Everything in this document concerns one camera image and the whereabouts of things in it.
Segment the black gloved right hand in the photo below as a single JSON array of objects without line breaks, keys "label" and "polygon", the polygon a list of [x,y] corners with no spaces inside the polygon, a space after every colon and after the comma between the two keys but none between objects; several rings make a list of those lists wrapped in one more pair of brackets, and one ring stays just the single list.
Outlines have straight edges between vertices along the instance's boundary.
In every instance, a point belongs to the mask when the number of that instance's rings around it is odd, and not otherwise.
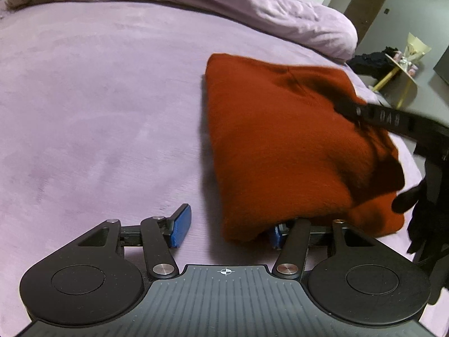
[{"label": "black gloved right hand", "polygon": [[405,213],[412,209],[412,217],[407,227],[410,240],[408,254],[422,250],[422,247],[432,239],[432,221],[435,220],[436,205],[428,199],[427,179],[401,192],[392,202],[391,210],[395,213]]}]

